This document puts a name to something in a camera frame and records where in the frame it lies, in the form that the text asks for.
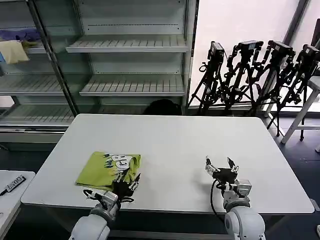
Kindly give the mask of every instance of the camera tripod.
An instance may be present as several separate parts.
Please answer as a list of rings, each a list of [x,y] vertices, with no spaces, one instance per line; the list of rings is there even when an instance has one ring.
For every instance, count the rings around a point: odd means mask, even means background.
[[[203,65],[199,68],[199,71],[204,73],[204,75],[188,103],[189,107],[194,98],[200,101],[197,115],[205,115],[209,107],[220,98],[217,87],[219,82],[220,85],[222,84],[220,70],[224,62],[224,54],[225,50],[220,43],[212,41],[208,51],[208,64],[203,62]],[[204,91],[202,97],[199,98],[197,93],[202,85],[204,85]]]
[[[250,99],[251,104],[254,103],[254,92],[253,92],[253,72],[254,67],[250,67],[250,60],[252,59],[252,65],[255,66],[257,64],[257,58],[259,52],[261,50],[262,45],[264,44],[263,41],[244,41],[240,42],[238,45],[233,47],[232,54],[229,56],[227,61],[228,72],[224,75],[225,82],[222,83],[221,88],[224,88],[224,91],[227,92],[224,97],[225,108],[223,111],[223,115],[228,115],[230,113],[231,107],[241,101],[243,96],[246,96]],[[235,68],[233,67],[233,59],[237,56],[238,51],[241,54],[241,60],[237,63]],[[230,85],[231,78],[236,75],[236,71],[238,70],[238,74],[236,76],[234,85]],[[247,83],[248,86],[242,86],[239,88],[241,78],[247,71]],[[249,89],[250,96],[246,94],[246,91]]]
[[[269,64],[266,65],[265,68],[263,67],[256,68],[258,70],[258,73],[255,81],[259,81],[260,77],[267,70],[269,70],[269,73],[265,79],[262,89],[258,90],[259,96],[257,100],[253,102],[251,109],[245,115],[255,116],[258,106],[266,104],[266,100],[268,99],[271,100],[269,104],[273,104],[273,103],[279,104],[281,87],[283,87],[284,84],[288,84],[288,85],[290,84],[288,76],[293,68],[292,61],[295,56],[295,52],[293,51],[293,48],[283,44],[282,42],[270,40],[268,42],[268,46],[266,48],[266,52],[264,54],[264,57],[260,66],[266,63],[270,53],[271,53],[271,59]],[[286,59],[287,65],[285,69],[281,71],[280,66],[283,62],[283,59],[287,56],[288,56],[288,58]]]
[[[313,46],[305,44],[303,46],[302,51],[299,53],[297,57],[296,69],[297,71],[292,71],[296,73],[295,79],[292,82],[292,85],[288,88],[288,93],[285,95],[283,101],[278,104],[277,111],[273,118],[271,119],[267,129],[270,128],[275,118],[279,119],[279,114],[281,109],[283,109],[287,103],[294,102],[298,104],[301,102],[299,95],[304,92],[303,96],[303,104],[305,104],[307,100],[307,85],[309,79],[313,76],[314,72],[317,70],[318,62],[320,61],[320,51]],[[301,130],[300,140],[304,139],[304,132]]]

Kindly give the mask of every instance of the white stool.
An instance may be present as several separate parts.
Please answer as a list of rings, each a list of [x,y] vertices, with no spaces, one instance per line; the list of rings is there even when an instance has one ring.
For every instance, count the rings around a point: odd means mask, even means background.
[[[308,112],[308,109],[310,108],[311,104],[314,103],[318,94],[320,93],[320,76],[311,77],[308,82],[308,86],[312,88],[312,93],[303,105],[302,109],[300,110],[296,118],[294,119],[286,134],[283,136],[283,139],[281,140],[282,144],[285,144],[289,140],[289,138],[295,130],[320,130],[320,125],[300,125],[300,122]]]

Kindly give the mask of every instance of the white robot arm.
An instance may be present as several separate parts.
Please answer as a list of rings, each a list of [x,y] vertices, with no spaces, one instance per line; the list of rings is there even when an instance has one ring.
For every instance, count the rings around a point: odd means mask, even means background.
[[[216,188],[223,196],[226,231],[234,240],[265,240],[265,222],[249,203],[252,185],[248,180],[236,180],[239,167],[230,158],[227,160],[230,168],[214,167],[208,157],[205,165],[205,170],[219,182]]]
[[[130,198],[139,185],[140,174],[128,184],[117,177],[114,181],[113,191],[105,194],[94,192],[89,189],[83,190],[88,199],[97,200],[97,204],[89,216],[81,217],[72,229],[69,240],[106,240],[110,233],[110,226],[116,219],[123,202],[133,202]]]
[[[104,195],[86,190],[88,198],[99,199],[99,204],[90,211],[89,216],[81,217],[75,224],[69,240],[106,240],[110,233],[110,225],[120,209],[118,196],[111,191]]]

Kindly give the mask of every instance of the folded shirt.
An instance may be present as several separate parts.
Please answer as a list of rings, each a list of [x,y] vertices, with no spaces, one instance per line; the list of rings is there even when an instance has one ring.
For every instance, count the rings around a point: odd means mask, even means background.
[[[118,177],[130,184],[138,174],[141,155],[109,154],[94,152],[81,171],[75,184],[93,189],[112,191],[113,182]]]

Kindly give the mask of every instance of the yellow cloth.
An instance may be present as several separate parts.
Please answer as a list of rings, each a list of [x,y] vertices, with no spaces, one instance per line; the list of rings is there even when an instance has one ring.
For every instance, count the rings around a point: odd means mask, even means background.
[[[108,154],[96,151],[89,158],[75,184],[93,189],[112,191],[113,181],[118,174],[130,184],[138,174],[141,155],[139,154]]]
[[[29,58],[20,41],[0,41],[0,53],[6,64],[16,64],[29,61]]]

